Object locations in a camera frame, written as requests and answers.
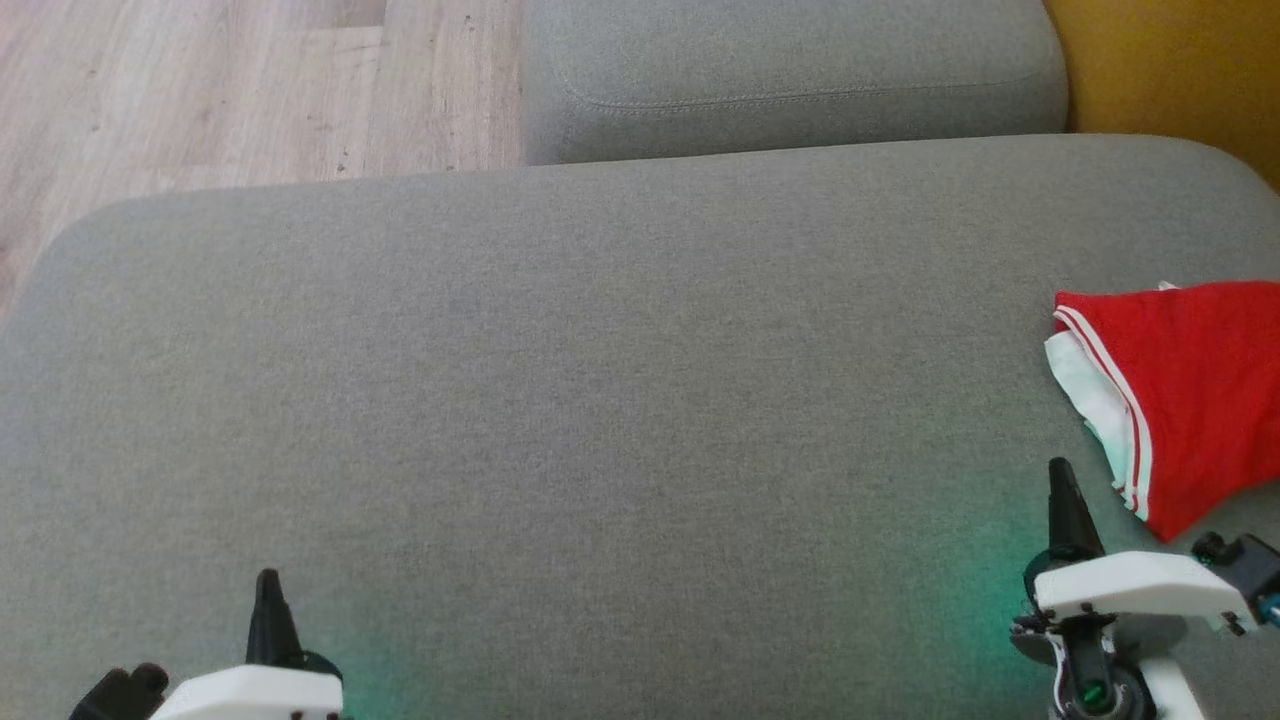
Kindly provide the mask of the red white Bulls jersey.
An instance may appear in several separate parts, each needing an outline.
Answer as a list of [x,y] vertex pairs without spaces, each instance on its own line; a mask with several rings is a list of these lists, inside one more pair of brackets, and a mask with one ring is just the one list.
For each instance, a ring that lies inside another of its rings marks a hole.
[[1050,372],[1156,538],[1280,480],[1280,283],[1060,292],[1053,322]]

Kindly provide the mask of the small grey sofa cushion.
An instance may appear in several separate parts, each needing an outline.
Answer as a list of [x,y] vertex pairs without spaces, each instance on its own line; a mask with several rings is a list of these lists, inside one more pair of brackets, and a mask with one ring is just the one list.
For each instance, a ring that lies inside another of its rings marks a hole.
[[531,165],[1060,133],[1042,0],[526,0]]

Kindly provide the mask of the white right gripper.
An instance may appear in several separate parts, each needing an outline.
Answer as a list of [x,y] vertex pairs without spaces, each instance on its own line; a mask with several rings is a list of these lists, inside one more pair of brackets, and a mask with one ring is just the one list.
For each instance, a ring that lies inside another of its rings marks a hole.
[[1084,562],[1036,577],[1033,600],[1041,612],[1056,619],[1091,612],[1198,618],[1215,629],[1260,628],[1245,596],[1194,559],[1146,551],[1105,556],[1073,465],[1052,457],[1048,475],[1050,555],[1056,561]]

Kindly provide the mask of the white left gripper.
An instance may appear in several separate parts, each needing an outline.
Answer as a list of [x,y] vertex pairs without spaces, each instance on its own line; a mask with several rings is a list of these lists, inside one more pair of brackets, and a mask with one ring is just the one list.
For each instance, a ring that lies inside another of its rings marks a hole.
[[[255,582],[244,662],[251,665],[180,683],[150,720],[340,720],[340,679],[294,670],[303,666],[303,648],[271,568]],[[260,666],[268,664],[274,667]]]

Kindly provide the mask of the yellow sofa cushion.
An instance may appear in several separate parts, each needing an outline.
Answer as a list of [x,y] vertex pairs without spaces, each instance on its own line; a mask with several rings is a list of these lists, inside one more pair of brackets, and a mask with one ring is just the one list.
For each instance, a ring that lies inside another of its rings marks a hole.
[[1068,127],[1220,149],[1280,192],[1280,0],[1043,0]]

